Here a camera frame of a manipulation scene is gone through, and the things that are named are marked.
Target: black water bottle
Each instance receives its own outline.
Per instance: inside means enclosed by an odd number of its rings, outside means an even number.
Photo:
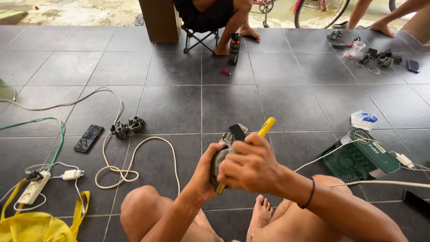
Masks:
[[[236,65],[237,59],[239,58],[239,50],[240,50],[240,34],[235,33],[231,36],[230,42],[230,54],[228,55],[228,64]]]

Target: power strip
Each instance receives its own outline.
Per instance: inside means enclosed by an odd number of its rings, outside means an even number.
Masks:
[[[33,204],[48,180],[51,178],[51,173],[49,171],[42,171],[40,174],[43,178],[35,182],[30,182],[21,197],[18,199],[18,203],[27,205]]]

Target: bicycle tire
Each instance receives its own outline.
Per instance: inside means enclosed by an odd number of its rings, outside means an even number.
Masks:
[[[390,8],[390,11],[394,11],[397,9],[396,7],[396,0],[390,0],[388,2],[388,7]]]
[[[296,14],[294,15],[294,26],[296,27],[296,28],[300,28],[300,26],[299,26],[299,22],[298,22],[298,17],[299,17],[299,15],[300,15],[300,11],[301,11],[301,8],[303,7],[303,4],[304,4],[304,2],[305,2],[306,0],[302,0],[302,2],[298,5],[298,7],[297,7],[297,11],[296,11]],[[343,7],[343,9],[341,10],[341,13],[335,18],[335,19],[333,19],[333,21],[331,22],[331,23],[329,23],[329,25],[327,25],[325,28],[328,28],[328,27],[330,27],[332,24],[334,24],[341,16],[342,16],[342,14],[345,12],[345,10],[347,9],[347,7],[348,7],[348,4],[349,4],[349,1],[350,0],[346,0],[346,4],[345,4],[345,7]]]

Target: yellow bag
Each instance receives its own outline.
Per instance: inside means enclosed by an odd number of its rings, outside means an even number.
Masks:
[[[18,192],[19,186],[26,181],[23,179],[18,183],[1,211],[0,242],[77,242],[78,228],[88,208],[89,191],[81,192],[82,200],[87,199],[85,213],[82,215],[83,204],[78,198],[70,228],[64,221],[43,212],[20,214],[17,211],[14,216],[4,218],[4,211]]]

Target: wooden pillar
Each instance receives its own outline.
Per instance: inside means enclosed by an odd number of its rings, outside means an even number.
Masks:
[[[172,0],[139,0],[149,40],[179,42],[181,19]]]
[[[409,20],[402,30],[408,32],[420,43],[425,44],[430,41],[430,5],[418,11]]]

